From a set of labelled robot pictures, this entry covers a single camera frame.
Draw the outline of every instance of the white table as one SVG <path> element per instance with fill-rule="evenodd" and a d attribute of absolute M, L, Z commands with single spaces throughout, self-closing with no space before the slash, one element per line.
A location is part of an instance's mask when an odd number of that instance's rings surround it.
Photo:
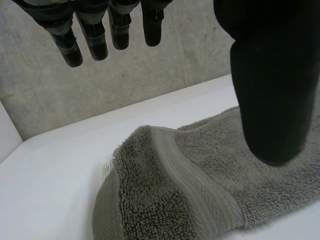
<path fill-rule="evenodd" d="M 0 239 L 92 239 L 91 214 L 102 166 L 136 127 L 177 128 L 237 104 L 228 75 L 29 139 L 0 164 Z M 319 239 L 319 223 L 317 202 L 219 239 Z"/>

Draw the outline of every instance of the black fingertip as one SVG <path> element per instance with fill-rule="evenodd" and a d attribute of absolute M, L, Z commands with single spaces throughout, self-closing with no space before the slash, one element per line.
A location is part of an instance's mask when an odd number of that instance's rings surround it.
<path fill-rule="evenodd" d="M 148 22 L 147 20 L 143 21 L 143 31 L 145 43 L 149 47 L 155 47 L 161 42 L 161 22 Z"/>

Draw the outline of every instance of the gray towel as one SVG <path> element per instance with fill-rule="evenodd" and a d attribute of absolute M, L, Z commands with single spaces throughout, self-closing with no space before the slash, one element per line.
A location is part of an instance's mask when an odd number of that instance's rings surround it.
<path fill-rule="evenodd" d="M 211 240 L 320 197 L 320 97 L 305 150 L 283 167 L 249 151 L 238 108 L 179 130 L 139 127 L 96 197 L 95 240 Z"/>

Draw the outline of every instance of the towel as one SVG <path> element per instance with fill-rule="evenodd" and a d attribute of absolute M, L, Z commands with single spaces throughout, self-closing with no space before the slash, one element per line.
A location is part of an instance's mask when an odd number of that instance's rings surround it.
<path fill-rule="evenodd" d="M 238 107 L 180 129 L 141 126 L 114 153 L 93 237 L 212 240 L 301 208 L 320 198 L 319 133 L 319 94 L 304 150 L 282 167 L 250 152 Z"/>

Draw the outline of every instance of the robotic hand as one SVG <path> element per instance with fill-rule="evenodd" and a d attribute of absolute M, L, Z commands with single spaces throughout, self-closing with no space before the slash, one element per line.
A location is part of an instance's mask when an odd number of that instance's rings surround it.
<path fill-rule="evenodd" d="M 140 0 L 13 0 L 52 36 L 65 62 L 82 64 L 72 31 L 75 13 L 92 57 L 108 56 L 102 18 L 108 10 L 116 49 L 129 45 L 130 12 Z M 149 46 L 161 40 L 164 8 L 172 0 L 141 0 Z M 251 152 L 281 166 L 304 147 L 320 72 L 320 1 L 214 0 L 220 25 L 235 42 L 233 85 Z"/>
<path fill-rule="evenodd" d="M 116 49 L 129 46 L 130 12 L 140 0 L 13 0 L 49 32 L 65 62 L 78 67 L 83 58 L 72 31 L 73 14 L 80 23 L 91 56 L 96 61 L 108 56 L 102 19 L 108 10 L 112 42 Z M 164 8 L 172 0 L 141 0 L 143 30 L 149 46 L 161 40 Z"/>

